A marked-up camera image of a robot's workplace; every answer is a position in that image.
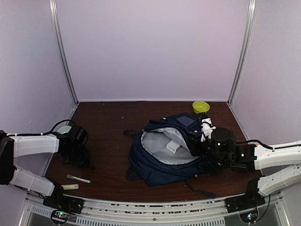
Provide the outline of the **white power adapter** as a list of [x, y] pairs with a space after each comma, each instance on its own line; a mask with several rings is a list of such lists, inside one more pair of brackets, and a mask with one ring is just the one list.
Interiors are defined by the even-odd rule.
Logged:
[[180, 148], [181, 145], [177, 142], [174, 142], [173, 140], [166, 144], [166, 149], [171, 151], [172, 153], [176, 153]]

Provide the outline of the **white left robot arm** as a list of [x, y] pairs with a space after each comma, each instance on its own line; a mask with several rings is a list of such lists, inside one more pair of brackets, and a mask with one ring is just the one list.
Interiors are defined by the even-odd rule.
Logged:
[[0, 183], [14, 185], [49, 197], [57, 209], [67, 206], [63, 188], [51, 180], [14, 165], [14, 159], [40, 153], [60, 153], [65, 164], [74, 168], [87, 166], [91, 170], [91, 153], [85, 147], [88, 133], [78, 125], [62, 126], [58, 130], [36, 134], [7, 134], [0, 132]]

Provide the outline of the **pale yellow eraser stick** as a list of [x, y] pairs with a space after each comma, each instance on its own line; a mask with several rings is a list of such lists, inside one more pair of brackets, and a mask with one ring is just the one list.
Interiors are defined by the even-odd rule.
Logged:
[[62, 188], [64, 190], [77, 190], [79, 189], [79, 185], [78, 184], [62, 185]]

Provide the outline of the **navy blue student backpack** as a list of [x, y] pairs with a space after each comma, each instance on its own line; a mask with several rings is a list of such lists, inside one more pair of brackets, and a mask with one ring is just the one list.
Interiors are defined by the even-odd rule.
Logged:
[[[188, 133], [194, 131], [201, 129], [197, 118], [188, 113], [150, 120], [131, 145], [126, 178], [143, 179], [154, 187], [180, 181], [189, 184], [190, 178], [215, 171], [204, 157], [190, 154]], [[176, 153], [166, 149], [171, 140], [181, 145]]]

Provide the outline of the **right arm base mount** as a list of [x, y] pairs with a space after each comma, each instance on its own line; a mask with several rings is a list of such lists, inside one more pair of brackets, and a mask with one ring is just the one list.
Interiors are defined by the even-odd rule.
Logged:
[[248, 182], [246, 192], [243, 195], [225, 199], [225, 205], [228, 213], [247, 210], [265, 204], [264, 196], [259, 194], [259, 178]]

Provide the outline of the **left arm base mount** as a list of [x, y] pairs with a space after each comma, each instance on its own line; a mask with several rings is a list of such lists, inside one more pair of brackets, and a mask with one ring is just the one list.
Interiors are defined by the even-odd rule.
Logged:
[[53, 184], [54, 189], [50, 196], [38, 193], [39, 198], [43, 199], [43, 204], [69, 214], [80, 214], [84, 200], [64, 195], [63, 187], [54, 181]]

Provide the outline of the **white marker pen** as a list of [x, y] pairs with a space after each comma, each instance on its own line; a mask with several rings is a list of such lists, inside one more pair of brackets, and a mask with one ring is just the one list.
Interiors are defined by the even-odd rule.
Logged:
[[72, 180], [77, 180], [77, 181], [80, 181], [80, 182], [84, 182], [84, 183], [87, 183], [87, 184], [92, 183], [91, 180], [83, 179], [83, 178], [76, 177], [76, 176], [73, 176], [73, 175], [70, 175], [70, 174], [67, 174], [67, 178], [72, 179]]

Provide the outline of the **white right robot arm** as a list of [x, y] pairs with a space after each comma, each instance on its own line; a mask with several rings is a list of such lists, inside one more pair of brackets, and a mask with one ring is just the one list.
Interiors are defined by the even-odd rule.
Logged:
[[259, 179], [249, 181], [241, 204], [250, 208], [278, 190], [301, 181], [300, 141], [266, 145], [259, 140], [237, 142], [233, 131], [211, 128], [204, 132], [189, 132], [190, 154], [204, 157], [216, 171], [231, 169], [236, 172], [254, 172], [265, 168], [284, 166], [284, 169]]

